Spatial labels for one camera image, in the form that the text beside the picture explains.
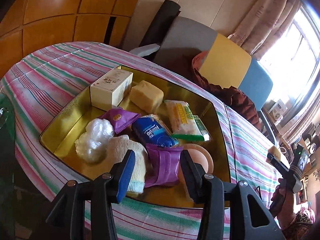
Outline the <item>right hand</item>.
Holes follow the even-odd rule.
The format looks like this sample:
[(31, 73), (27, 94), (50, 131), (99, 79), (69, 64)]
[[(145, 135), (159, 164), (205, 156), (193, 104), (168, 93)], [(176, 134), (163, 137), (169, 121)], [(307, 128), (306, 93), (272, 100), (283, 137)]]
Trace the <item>right hand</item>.
[(271, 198), (272, 202), (276, 202), (276, 207), (273, 207), (270, 213), (277, 218), (281, 229), (287, 228), (296, 218), (293, 209), (295, 197), (292, 191), (287, 189), (285, 181), (278, 179), (279, 185)]

